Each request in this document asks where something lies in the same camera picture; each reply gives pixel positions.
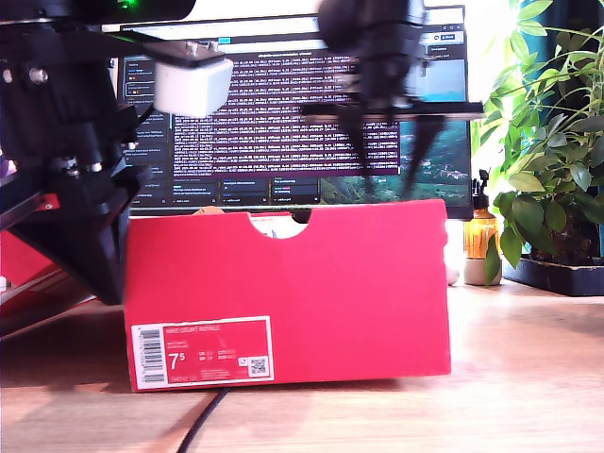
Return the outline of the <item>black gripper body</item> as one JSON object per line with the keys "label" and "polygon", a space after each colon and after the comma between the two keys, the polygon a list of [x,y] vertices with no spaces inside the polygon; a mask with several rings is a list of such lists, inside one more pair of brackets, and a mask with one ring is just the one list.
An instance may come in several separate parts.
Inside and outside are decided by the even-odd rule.
{"label": "black gripper body", "polygon": [[1,146],[17,166],[2,182],[2,222],[39,221],[47,194],[59,199],[54,222],[127,222],[147,173],[126,170],[122,148],[141,121],[117,103],[108,63],[152,41],[81,24],[1,26]]}

